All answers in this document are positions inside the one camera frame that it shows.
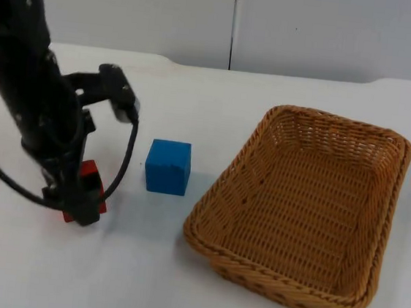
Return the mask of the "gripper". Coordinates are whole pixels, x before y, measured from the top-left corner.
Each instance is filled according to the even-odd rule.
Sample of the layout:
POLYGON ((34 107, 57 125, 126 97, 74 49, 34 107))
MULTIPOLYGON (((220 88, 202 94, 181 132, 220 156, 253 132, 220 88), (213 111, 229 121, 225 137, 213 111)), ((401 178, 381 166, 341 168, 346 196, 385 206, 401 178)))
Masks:
POLYGON ((80 176, 86 138, 96 130, 89 109, 81 109, 76 137, 69 142, 58 139, 52 123, 45 115, 38 121, 39 136, 42 142, 32 146, 21 140, 23 150, 41 167, 46 185, 42 188, 44 200, 62 202, 63 187, 76 189, 83 185, 77 201, 63 211, 65 222, 76 222, 85 227, 99 221, 101 215, 101 197, 104 192, 98 172, 80 176))

